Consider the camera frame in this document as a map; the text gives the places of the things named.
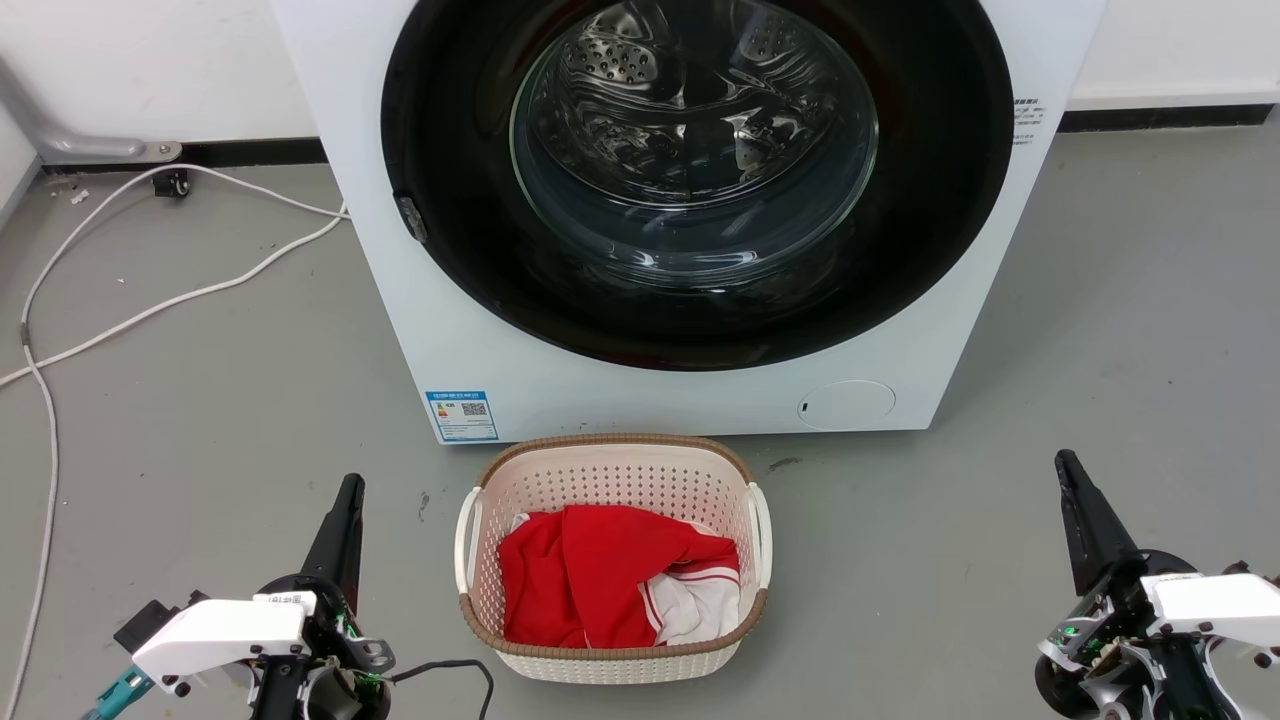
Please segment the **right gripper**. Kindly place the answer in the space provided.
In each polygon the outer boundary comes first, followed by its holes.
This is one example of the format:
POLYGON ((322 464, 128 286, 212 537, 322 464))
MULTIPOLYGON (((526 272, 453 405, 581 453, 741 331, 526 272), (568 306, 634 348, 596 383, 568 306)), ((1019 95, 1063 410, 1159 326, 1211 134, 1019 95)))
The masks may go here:
POLYGON ((1039 643, 1034 680, 1066 719, 1257 719, 1213 665, 1236 643, 1277 667, 1277 580, 1235 562, 1207 575, 1139 550, 1069 448, 1053 457, 1078 605, 1039 643))

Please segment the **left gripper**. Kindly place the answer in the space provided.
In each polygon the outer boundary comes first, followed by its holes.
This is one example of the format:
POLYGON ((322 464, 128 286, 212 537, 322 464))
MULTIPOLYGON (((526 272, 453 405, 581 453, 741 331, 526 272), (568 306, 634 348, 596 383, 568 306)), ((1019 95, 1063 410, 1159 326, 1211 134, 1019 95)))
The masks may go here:
POLYGON ((302 575, 250 600, 200 591, 179 609, 157 601, 116 634, 131 665, 113 683, 119 717, 151 689, 184 698, 204 673, 247 671, 252 719, 387 719, 390 646, 357 624, 366 483, 346 474, 314 537, 302 575))

